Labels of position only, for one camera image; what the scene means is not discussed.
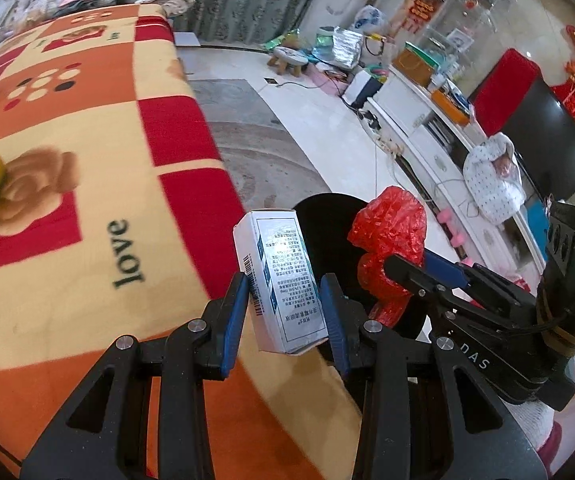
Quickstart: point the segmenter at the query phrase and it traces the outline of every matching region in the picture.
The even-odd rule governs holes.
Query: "bedspread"
[[[167,334],[223,295],[244,212],[158,6],[2,44],[0,155],[0,444],[23,459],[118,336]],[[250,325],[243,364],[205,385],[216,477],[349,478],[360,415],[340,380],[317,352],[259,352]]]

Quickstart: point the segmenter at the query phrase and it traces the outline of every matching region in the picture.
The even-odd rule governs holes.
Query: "silver screw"
[[[193,319],[188,323],[188,329],[190,332],[203,332],[208,324],[202,319]]]
[[[134,344],[134,339],[129,335],[122,335],[115,344],[119,350],[127,350]]]
[[[437,346],[441,350],[452,350],[454,348],[454,341],[449,337],[439,337],[437,339]]]
[[[374,319],[368,319],[365,323],[363,323],[363,328],[368,332],[377,333],[383,330],[383,325]]]

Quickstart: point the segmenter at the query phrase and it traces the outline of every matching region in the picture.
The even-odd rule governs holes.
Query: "television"
[[[550,194],[567,200],[575,193],[575,119],[541,77],[501,131],[542,200]]]

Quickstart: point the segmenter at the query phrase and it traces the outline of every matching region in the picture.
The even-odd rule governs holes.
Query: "barcode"
[[[252,255],[248,254],[244,257],[245,274],[250,280],[250,294],[252,295],[252,303],[254,304],[254,312],[257,316],[263,315],[263,305],[259,300],[259,287],[256,283],[256,276],[254,275],[254,268],[252,267]]]

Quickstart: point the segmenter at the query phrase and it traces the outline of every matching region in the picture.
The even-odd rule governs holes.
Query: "cardboard box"
[[[250,278],[261,350],[299,355],[327,339],[319,290],[296,212],[251,211],[234,227],[240,269]]]

